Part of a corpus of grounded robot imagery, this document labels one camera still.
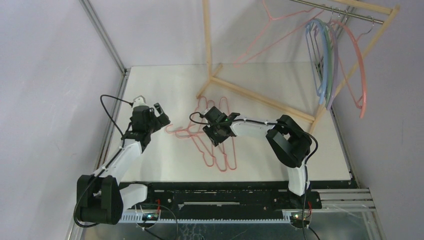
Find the blue plastic hanger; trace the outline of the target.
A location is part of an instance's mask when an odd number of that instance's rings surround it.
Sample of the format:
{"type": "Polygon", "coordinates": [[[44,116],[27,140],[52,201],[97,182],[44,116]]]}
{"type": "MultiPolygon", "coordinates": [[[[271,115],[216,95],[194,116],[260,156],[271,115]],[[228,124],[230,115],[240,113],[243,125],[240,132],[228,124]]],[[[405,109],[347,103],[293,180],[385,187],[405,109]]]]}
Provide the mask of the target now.
{"type": "Polygon", "coordinates": [[[312,70],[312,76],[313,76],[313,83],[315,87],[316,95],[319,97],[318,104],[326,104],[327,101],[330,99],[330,94],[328,93],[328,88],[331,85],[331,82],[333,80],[333,70],[331,67],[331,63],[333,58],[331,57],[331,49],[330,49],[330,38],[329,38],[329,31],[326,27],[326,24],[321,21],[318,18],[312,18],[309,20],[305,25],[305,39],[306,39],[306,46],[308,49],[308,55],[310,60],[310,66],[312,70]],[[320,36],[321,38],[321,51],[318,47],[318,42],[314,41],[314,37],[312,37],[312,31],[316,28],[317,36],[320,36]],[[316,54],[318,53],[318,56],[322,56],[322,64],[321,66],[321,82],[318,86],[318,82],[316,80],[315,71],[316,67],[313,62],[313,56],[312,53],[316,54]]]}

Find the green plastic hanger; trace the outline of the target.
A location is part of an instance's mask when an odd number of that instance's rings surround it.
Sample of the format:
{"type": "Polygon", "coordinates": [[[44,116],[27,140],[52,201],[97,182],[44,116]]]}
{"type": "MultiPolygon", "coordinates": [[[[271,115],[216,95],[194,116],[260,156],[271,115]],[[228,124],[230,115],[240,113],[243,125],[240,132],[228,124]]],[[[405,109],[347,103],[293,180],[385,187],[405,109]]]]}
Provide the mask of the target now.
{"type": "Polygon", "coordinates": [[[319,20],[320,24],[324,30],[324,34],[325,34],[325,39],[326,39],[326,53],[327,53],[327,86],[326,86],[326,105],[325,108],[327,107],[327,103],[330,99],[330,94],[331,94],[331,89],[332,89],[332,84],[333,84],[333,61],[334,61],[334,54],[333,54],[333,43],[332,43],[332,38],[330,36],[330,32],[329,29],[327,27],[327,22],[324,22],[322,20],[319,20]]]}

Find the lilac plastic hanger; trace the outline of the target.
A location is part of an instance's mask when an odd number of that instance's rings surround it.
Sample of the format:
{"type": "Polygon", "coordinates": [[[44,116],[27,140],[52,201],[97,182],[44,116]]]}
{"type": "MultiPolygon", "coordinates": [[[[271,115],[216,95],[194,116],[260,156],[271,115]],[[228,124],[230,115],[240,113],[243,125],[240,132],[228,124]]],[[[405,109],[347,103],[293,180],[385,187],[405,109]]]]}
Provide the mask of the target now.
{"type": "Polygon", "coordinates": [[[326,26],[329,29],[331,41],[332,41],[332,51],[333,51],[333,75],[332,75],[332,86],[331,86],[331,92],[330,97],[328,100],[328,103],[326,105],[326,109],[329,111],[333,105],[334,99],[336,97],[336,88],[339,80],[339,44],[338,44],[338,37],[335,29],[333,28],[334,23],[332,22],[332,19],[328,21],[326,26]]]}

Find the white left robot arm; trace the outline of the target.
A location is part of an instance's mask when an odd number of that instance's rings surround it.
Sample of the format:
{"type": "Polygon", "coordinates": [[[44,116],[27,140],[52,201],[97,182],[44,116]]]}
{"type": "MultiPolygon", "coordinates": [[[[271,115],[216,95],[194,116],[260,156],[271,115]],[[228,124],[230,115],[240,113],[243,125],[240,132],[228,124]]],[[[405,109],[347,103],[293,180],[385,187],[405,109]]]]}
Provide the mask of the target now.
{"type": "Polygon", "coordinates": [[[98,224],[116,225],[124,210],[135,204],[149,209],[157,196],[139,183],[127,187],[119,185],[131,167],[139,160],[151,135],[170,124],[169,117],[159,103],[149,107],[144,101],[135,101],[127,131],[114,156],[90,175],[81,175],[76,183],[76,204],[73,220],[81,228],[98,224]]]}

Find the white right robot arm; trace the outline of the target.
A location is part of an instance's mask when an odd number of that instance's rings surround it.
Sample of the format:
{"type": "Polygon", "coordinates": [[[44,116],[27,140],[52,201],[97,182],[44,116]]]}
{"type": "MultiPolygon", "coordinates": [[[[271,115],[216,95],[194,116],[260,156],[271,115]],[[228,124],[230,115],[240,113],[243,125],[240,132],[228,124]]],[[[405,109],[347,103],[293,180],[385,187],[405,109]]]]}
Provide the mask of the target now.
{"type": "Polygon", "coordinates": [[[229,115],[216,107],[199,114],[205,119],[203,132],[217,147],[228,138],[254,137],[266,140],[277,159],[287,167],[289,203],[302,208],[309,201],[306,162],[311,154],[313,137],[288,115],[283,114],[274,121],[256,120],[232,112],[229,115]]]}

